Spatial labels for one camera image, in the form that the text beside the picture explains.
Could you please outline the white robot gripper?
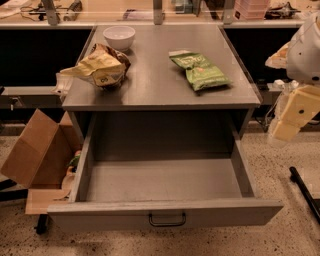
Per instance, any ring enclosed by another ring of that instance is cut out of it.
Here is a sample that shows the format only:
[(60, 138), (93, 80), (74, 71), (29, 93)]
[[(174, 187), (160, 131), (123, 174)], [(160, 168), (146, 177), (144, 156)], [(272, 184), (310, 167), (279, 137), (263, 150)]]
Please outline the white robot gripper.
[(288, 143), (320, 112), (320, 87), (312, 86), (320, 84), (320, 12), (312, 14), (265, 65), (286, 68), (289, 78), (311, 84), (279, 97), (268, 142)]

